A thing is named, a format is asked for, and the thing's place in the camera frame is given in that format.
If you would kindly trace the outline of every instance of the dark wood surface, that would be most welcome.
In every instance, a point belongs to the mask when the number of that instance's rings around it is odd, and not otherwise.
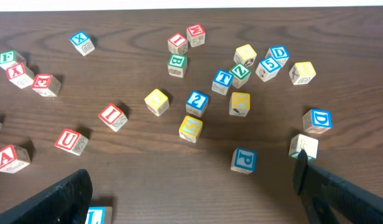
[[[167,73],[167,39],[201,23],[206,44],[189,49],[185,78]],[[82,57],[69,41],[79,30],[96,50]],[[211,91],[236,47],[257,59],[283,44],[291,58],[263,83],[252,66],[240,91],[246,118],[230,116],[227,96]],[[307,223],[292,189],[290,139],[310,108],[330,110],[315,164],[383,197],[383,7],[0,13],[0,52],[16,49],[35,73],[62,81],[58,98],[9,82],[0,68],[0,149],[24,146],[32,164],[0,173],[0,213],[85,168],[94,205],[113,206],[113,223]],[[317,76],[293,86],[288,71],[311,61]],[[170,108],[153,115],[144,98],[165,90]],[[192,90],[210,97],[196,144],[178,135]],[[123,102],[128,123],[114,133],[98,113]],[[78,157],[54,146],[64,128],[90,139]],[[256,171],[230,171],[237,147],[257,151]]]

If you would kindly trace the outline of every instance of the partially visible block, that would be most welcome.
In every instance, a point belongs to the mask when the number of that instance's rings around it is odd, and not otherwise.
[[[57,139],[55,146],[66,152],[80,156],[88,141],[89,140],[82,134],[66,128]]]
[[[289,72],[294,85],[308,84],[316,75],[311,62],[297,62]]]
[[[247,116],[250,108],[248,93],[232,93],[229,104],[229,114],[233,116]]]
[[[333,127],[331,113],[312,109],[302,117],[303,130],[308,133],[322,134]]]
[[[168,97],[160,90],[155,89],[146,98],[144,98],[147,108],[156,116],[162,115],[169,108]]]
[[[168,49],[173,54],[184,54],[188,50],[187,39],[180,33],[176,33],[168,39]]]
[[[61,86],[62,84],[53,75],[38,74],[34,79],[32,89],[41,96],[56,97],[59,94]]]
[[[115,132],[120,130],[121,127],[128,121],[124,112],[112,103],[100,112],[99,118]]]
[[[168,62],[170,75],[183,78],[187,69],[187,57],[180,54],[172,54]]]
[[[292,138],[288,155],[297,159],[302,149],[305,150],[308,155],[308,160],[316,159],[318,140],[299,134]]]
[[[274,78],[280,71],[281,65],[272,57],[268,57],[259,62],[256,68],[256,74],[263,82],[267,82]]]
[[[255,171],[256,156],[256,152],[239,147],[233,153],[230,169],[243,174],[250,174]]]
[[[201,24],[187,27],[186,36],[191,47],[197,47],[205,43],[205,30]]]
[[[234,61],[236,63],[241,63],[246,67],[250,67],[254,64],[256,58],[256,52],[252,49],[251,45],[246,44],[236,49],[234,54]]]
[[[7,79],[17,87],[23,89],[34,82],[34,73],[23,63],[17,63],[6,69]]]
[[[202,121],[191,116],[185,116],[179,128],[179,136],[187,141],[196,143],[202,128]]]
[[[15,174],[30,163],[29,153],[22,147],[8,145],[0,150],[0,172]]]
[[[219,70],[212,82],[212,91],[226,96],[233,81],[234,75],[224,70]]]
[[[197,117],[203,116],[203,113],[208,105],[208,96],[193,91],[186,101],[186,111]]]
[[[79,31],[77,34],[70,37],[70,41],[82,56],[91,53],[95,49],[92,40],[83,31]]]

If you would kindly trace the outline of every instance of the alphabet block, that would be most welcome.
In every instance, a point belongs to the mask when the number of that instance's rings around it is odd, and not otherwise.
[[[66,152],[80,156],[88,141],[89,140],[82,134],[70,129],[64,129],[57,139],[55,146]]]
[[[15,174],[30,163],[29,153],[22,147],[8,145],[0,150],[0,172]]]
[[[250,174],[255,171],[256,156],[256,152],[239,147],[233,153],[230,169],[243,174]]]

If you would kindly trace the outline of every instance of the wooden table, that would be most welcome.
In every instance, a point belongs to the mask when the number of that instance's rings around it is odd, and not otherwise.
[[[187,52],[185,78],[171,77],[167,39],[195,23],[206,44]],[[79,30],[95,42],[86,57],[68,39]],[[267,83],[251,67],[240,89],[251,110],[240,118],[228,114],[230,94],[211,84],[244,44],[258,60],[280,44],[291,58]],[[0,13],[0,52],[11,49],[35,73],[58,77],[62,90],[43,98],[0,68],[0,149],[17,144],[32,155],[19,173],[0,173],[0,213],[84,168],[93,205],[113,206],[115,224],[307,223],[288,147],[310,108],[333,116],[332,130],[312,135],[320,140],[314,164],[383,197],[383,7]],[[317,76],[293,86],[288,71],[302,61]],[[161,117],[144,103],[155,88],[170,96]],[[193,90],[210,97],[196,144],[178,135]],[[129,121],[114,133],[98,113],[119,102]],[[54,146],[64,128],[89,137],[80,157]],[[255,173],[230,171],[237,147],[257,152]]]

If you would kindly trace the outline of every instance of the number block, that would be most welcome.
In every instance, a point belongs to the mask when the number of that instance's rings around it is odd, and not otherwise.
[[[172,54],[168,62],[170,75],[183,78],[187,69],[187,57],[180,54]]]
[[[248,93],[232,93],[229,104],[229,114],[233,116],[247,116],[250,108],[250,96]]]
[[[0,53],[0,67],[4,70],[18,63],[26,65],[25,58],[19,52],[10,50]]]
[[[44,97],[56,97],[59,94],[62,84],[51,74],[38,74],[32,89]]]
[[[188,50],[187,39],[180,33],[176,33],[168,39],[168,49],[173,54],[184,54]]]
[[[29,153],[22,147],[8,145],[0,150],[0,172],[15,174],[30,163]]]
[[[233,153],[230,169],[243,174],[250,174],[255,171],[256,157],[256,152],[239,147]]]
[[[99,118],[115,132],[120,130],[121,127],[128,121],[124,112],[112,103],[100,112]]]
[[[34,82],[34,73],[23,63],[17,63],[6,69],[6,76],[15,86],[24,89]]]
[[[234,54],[234,62],[241,63],[246,67],[253,65],[255,58],[256,52],[249,44],[237,48],[236,53]]]
[[[83,31],[79,31],[74,36],[70,37],[70,42],[74,45],[77,51],[82,54],[82,56],[91,53],[95,49],[92,40]]]
[[[156,116],[162,115],[169,108],[168,97],[160,90],[155,89],[146,98],[144,98],[147,108]]]
[[[219,70],[216,73],[214,81],[212,82],[212,91],[226,96],[229,87],[233,81],[234,75],[224,70]]]
[[[268,57],[259,62],[256,74],[263,82],[267,82],[277,75],[280,68],[281,65],[273,57]]]
[[[290,55],[288,54],[287,49],[281,45],[269,48],[265,58],[268,57],[273,57],[274,60],[276,60],[281,65],[281,67],[283,67],[287,60],[290,58]]]
[[[197,117],[203,116],[203,113],[208,105],[208,96],[193,91],[186,101],[186,111]]]
[[[237,89],[246,84],[251,76],[251,70],[241,63],[230,69],[230,73],[234,75],[232,85]]]
[[[312,109],[302,117],[303,130],[308,133],[322,134],[333,127],[331,113]]]
[[[187,39],[191,47],[197,47],[205,43],[205,30],[201,24],[187,27]]]
[[[288,153],[292,158],[298,158],[299,153],[305,150],[308,155],[308,160],[316,159],[317,149],[318,149],[318,140],[298,134],[291,140],[290,151]]]
[[[66,152],[80,156],[88,141],[89,140],[82,134],[66,128],[57,139],[55,146]]]

